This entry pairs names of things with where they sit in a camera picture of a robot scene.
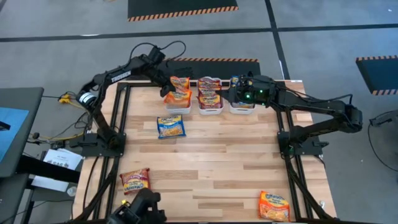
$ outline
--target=gray floor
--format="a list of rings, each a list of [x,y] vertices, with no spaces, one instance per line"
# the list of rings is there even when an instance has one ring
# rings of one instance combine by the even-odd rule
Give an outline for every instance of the gray floor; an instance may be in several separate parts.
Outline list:
[[[279,27],[398,22],[398,2],[394,0],[271,0],[271,3]],[[238,0],[238,4],[237,12],[127,22],[126,0],[8,0],[0,13],[0,38],[270,27],[263,0]],[[360,133],[321,137],[330,142],[324,150],[325,162],[338,216],[359,222],[395,223],[398,220],[397,173],[375,158],[366,128],[369,118],[397,109],[398,96],[372,96],[354,60],[362,56],[397,54],[398,29],[279,35],[291,79],[303,80],[307,93],[319,98],[353,93],[353,103],[364,114],[364,129]],[[42,86],[45,95],[53,96],[67,90],[78,91],[96,73],[124,63],[134,45],[146,41],[163,46],[178,39],[187,44],[187,57],[258,58],[263,74],[282,78],[272,33],[186,35],[0,43],[0,88]],[[139,48],[137,54],[148,50]],[[180,50],[174,46],[165,53],[175,55]],[[32,130],[52,136],[81,113],[79,109],[44,98]],[[313,119],[317,122],[325,118],[313,115]],[[390,123],[373,128],[371,137],[380,156],[398,168],[396,127],[396,123]],[[35,156],[47,148],[29,145],[25,151]],[[70,202],[47,203],[35,208],[30,222],[63,222],[69,216]]]

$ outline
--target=wooden table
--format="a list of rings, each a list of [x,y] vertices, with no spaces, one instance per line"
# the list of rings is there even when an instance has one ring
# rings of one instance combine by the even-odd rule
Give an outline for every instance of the wooden table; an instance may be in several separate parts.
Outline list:
[[[302,82],[285,81],[286,85],[304,92]],[[111,119],[116,85],[108,88],[103,113]],[[197,95],[193,87],[193,96]],[[250,115],[236,115],[224,107],[220,115],[203,116],[193,97],[191,113],[183,115],[187,136],[158,139],[156,118],[167,116],[163,99],[156,87],[133,87],[131,90],[125,133],[127,143],[120,159],[118,173],[150,168],[152,190],[160,192],[159,209],[164,209],[170,222],[196,221],[265,221],[258,218],[260,191],[283,196],[290,202],[290,217],[294,220],[285,162],[280,158],[276,133],[275,111],[258,106]],[[121,115],[121,97],[118,120]],[[312,124],[309,113],[294,111],[296,125]],[[309,191],[317,201],[324,201],[325,210],[336,216],[326,172],[314,156],[302,156]],[[94,158],[85,159],[73,206],[73,214],[82,211],[84,191]],[[102,158],[94,169],[88,187],[86,204],[96,193]],[[302,195],[300,210],[305,217]],[[100,218],[104,217],[105,192]],[[121,201],[132,201],[134,195],[123,194],[121,179],[116,182],[113,209]]]

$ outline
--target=white plastic container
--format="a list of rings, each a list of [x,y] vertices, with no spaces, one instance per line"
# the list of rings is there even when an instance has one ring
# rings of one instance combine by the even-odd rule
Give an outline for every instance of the white plastic container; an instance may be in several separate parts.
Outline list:
[[[256,105],[253,108],[235,108],[229,103],[229,112],[232,114],[251,114],[256,109]]]
[[[188,108],[168,109],[167,104],[165,105],[166,110],[171,115],[189,114],[191,112],[191,107],[192,107],[192,96],[191,96],[191,103],[189,104]]]
[[[222,82],[222,80],[219,79],[219,78],[212,78],[212,79],[219,80],[220,82]],[[199,113],[202,114],[202,115],[217,115],[217,114],[220,114],[223,111],[223,109],[224,109],[224,100],[223,100],[222,97],[220,97],[220,98],[221,98],[221,108],[220,109],[201,109],[200,108],[200,103],[198,101]]]

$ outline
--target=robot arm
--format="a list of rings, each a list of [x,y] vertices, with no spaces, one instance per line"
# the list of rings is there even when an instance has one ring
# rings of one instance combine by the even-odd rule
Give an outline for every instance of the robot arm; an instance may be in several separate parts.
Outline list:
[[[310,137],[334,131],[356,133],[362,130],[362,112],[351,103],[346,104],[338,100],[340,98],[318,100],[302,96],[267,76],[240,76],[236,86],[218,93],[230,103],[254,103],[276,111],[300,110],[332,116],[332,119],[310,126],[294,126],[289,132],[290,142],[303,143]]]
[[[97,74],[92,81],[83,85],[77,95],[77,100],[87,110],[90,118],[96,122],[98,130],[96,134],[84,134],[81,138],[73,141],[71,147],[81,146],[83,147],[83,152],[94,152],[94,154],[103,156],[117,156],[123,153],[125,137],[109,126],[101,112],[106,89],[113,83],[127,77],[145,75],[152,83],[161,87],[161,97],[170,91],[175,91],[175,87],[170,82],[170,75],[157,68],[165,58],[165,55],[160,50],[161,48],[153,46],[149,55],[142,54],[138,57],[130,58],[127,64]],[[93,94],[94,91],[98,91],[97,96]],[[105,153],[97,153],[101,148],[109,150]]]

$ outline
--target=instant noodle packet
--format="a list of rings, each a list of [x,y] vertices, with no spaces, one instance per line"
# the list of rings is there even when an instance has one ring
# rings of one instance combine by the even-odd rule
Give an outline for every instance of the instant noodle packet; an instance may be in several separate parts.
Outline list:
[[[169,92],[164,103],[167,103],[168,108],[188,108],[191,104],[191,90],[177,90],[175,92]]]
[[[172,83],[172,85],[175,88],[183,89],[183,90],[190,89],[189,77],[188,78],[179,78],[179,77],[172,76],[172,77],[170,77],[170,82]]]
[[[220,109],[221,97],[219,95],[214,96],[198,96],[199,104],[201,109]]]
[[[182,115],[175,115],[165,118],[157,118],[157,130],[159,139],[186,136]]]
[[[144,168],[141,170],[135,170],[120,174],[123,184],[124,195],[128,195],[134,192],[138,192],[143,188],[150,189],[149,183],[149,168]]]
[[[198,79],[198,88],[221,88],[221,80],[214,80],[209,77],[203,77]]]
[[[290,222],[289,203],[281,196],[262,191],[259,200],[259,216],[279,222]]]

